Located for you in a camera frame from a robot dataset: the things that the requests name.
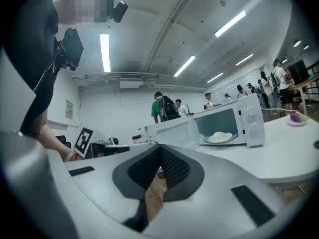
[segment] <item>fluorescent light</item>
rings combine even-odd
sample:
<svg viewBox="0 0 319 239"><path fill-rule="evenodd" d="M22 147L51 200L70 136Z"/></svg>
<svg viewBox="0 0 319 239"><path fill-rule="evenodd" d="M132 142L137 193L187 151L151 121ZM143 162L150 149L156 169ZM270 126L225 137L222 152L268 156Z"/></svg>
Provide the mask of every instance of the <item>fluorescent light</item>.
<svg viewBox="0 0 319 239"><path fill-rule="evenodd" d="M223 73L220 73L219 75L215 76L213 79L209 80L207 83L210 83L212 80L215 80L217 77L221 76Z"/></svg>
<svg viewBox="0 0 319 239"><path fill-rule="evenodd" d="M299 44L301 44L301 41L298 41L294 44L294 48L296 48Z"/></svg>
<svg viewBox="0 0 319 239"><path fill-rule="evenodd" d="M229 89L230 87L233 87L233 86L235 86L236 84L234 84L234 85L231 85L231 86L229 86L227 89Z"/></svg>
<svg viewBox="0 0 319 239"><path fill-rule="evenodd" d="M174 74L174 77L177 77L185 68L186 66L188 66L191 61L193 61L195 59L195 57L192 55L185 64L182 65L182 67Z"/></svg>
<svg viewBox="0 0 319 239"><path fill-rule="evenodd" d="M251 76L249 76L248 78L250 78ZM243 79L243 81L245 81L245 80L247 80L248 78L246 78L246 79Z"/></svg>
<svg viewBox="0 0 319 239"><path fill-rule="evenodd" d="M249 59L253 54L250 54L248 57L245 57L243 60L240 60L235 66L238 66L239 64L243 63L246 59Z"/></svg>
<svg viewBox="0 0 319 239"><path fill-rule="evenodd" d="M109 54L109 35L101 34L100 40L101 40L101 54L102 54L104 72L109 73L111 71L110 54Z"/></svg>
<svg viewBox="0 0 319 239"><path fill-rule="evenodd" d="M219 29L215 35L217 37L220 37L223 32L225 32L227 29L229 29L233 24L235 24L237 21L242 19L244 16L246 16L246 12L243 10L241 13L239 13L236 17L234 17L231 21L229 21L226 25L224 25L221 29Z"/></svg>

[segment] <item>green shirt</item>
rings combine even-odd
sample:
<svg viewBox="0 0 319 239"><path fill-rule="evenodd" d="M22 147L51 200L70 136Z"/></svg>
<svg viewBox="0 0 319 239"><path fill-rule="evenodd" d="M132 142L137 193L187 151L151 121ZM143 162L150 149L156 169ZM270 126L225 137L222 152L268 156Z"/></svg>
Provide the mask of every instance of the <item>green shirt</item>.
<svg viewBox="0 0 319 239"><path fill-rule="evenodd" d="M152 117L158 117L159 115L159 118L160 118L160 121L161 122L164 122L166 121L167 119L163 118L161 115L160 115L160 101L159 100L156 100L153 104L152 104Z"/></svg>

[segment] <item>floor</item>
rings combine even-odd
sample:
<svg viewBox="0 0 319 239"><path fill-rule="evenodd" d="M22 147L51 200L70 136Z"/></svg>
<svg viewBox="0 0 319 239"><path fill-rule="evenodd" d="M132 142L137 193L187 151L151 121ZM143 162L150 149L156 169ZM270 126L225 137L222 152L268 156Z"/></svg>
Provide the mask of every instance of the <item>floor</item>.
<svg viewBox="0 0 319 239"><path fill-rule="evenodd" d="M298 107L298 111L303 113L302 105ZM319 103L307 104L307 112L309 117L319 122ZM283 116L285 116L284 111L281 111L281 113L279 113L277 116L271 116L270 111L263 111L264 122L276 120ZM308 194L311 191L311 185L311 182L309 182L299 185L301 189L298 186L295 186L285 188L274 187L274 190L278 191L279 194L282 194L286 203L289 204L294 200L304 196L305 193ZM146 210L149 222L151 222L161 210L163 206L163 196L166 190L166 180L159 179L157 176L155 176L152 184L145 193Z"/></svg>

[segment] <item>white table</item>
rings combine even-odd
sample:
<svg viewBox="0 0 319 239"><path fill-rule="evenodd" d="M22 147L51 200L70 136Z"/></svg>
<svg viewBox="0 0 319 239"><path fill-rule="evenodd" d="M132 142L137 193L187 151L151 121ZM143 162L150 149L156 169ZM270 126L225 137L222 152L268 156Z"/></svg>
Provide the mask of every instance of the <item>white table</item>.
<svg viewBox="0 0 319 239"><path fill-rule="evenodd" d="M307 120L302 126L286 123L288 117L265 123L264 146L209 146L196 148L209 155L228 159L265 183L297 184L319 173L319 123Z"/></svg>
<svg viewBox="0 0 319 239"><path fill-rule="evenodd" d="M307 85L310 84L311 82L314 82L316 80L318 80L319 78L319 74L315 75L313 78L311 79L307 79L301 83L299 83L298 85L296 86L290 86L288 87L289 90L299 90L300 91L300 95L301 95L301 98L303 100L303 107L304 107L304 114L307 115L307 106L306 106L306 100L305 100L305 97L304 97L304 94L303 94L303 87L306 88L306 93L308 95L308 100L310 102L310 96L309 96L309 90L307 88Z"/></svg>

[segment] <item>microwave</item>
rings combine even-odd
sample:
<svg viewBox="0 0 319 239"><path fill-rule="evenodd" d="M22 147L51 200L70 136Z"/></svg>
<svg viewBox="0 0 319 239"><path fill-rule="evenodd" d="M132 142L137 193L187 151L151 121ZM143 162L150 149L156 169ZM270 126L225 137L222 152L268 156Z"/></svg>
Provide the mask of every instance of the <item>microwave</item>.
<svg viewBox="0 0 319 239"><path fill-rule="evenodd" d="M209 138L216 132L232 136L227 142L212 143ZM257 146L265 143L264 119L256 93L192 116L145 126L145 134L148 142L189 149L201 144Z"/></svg>

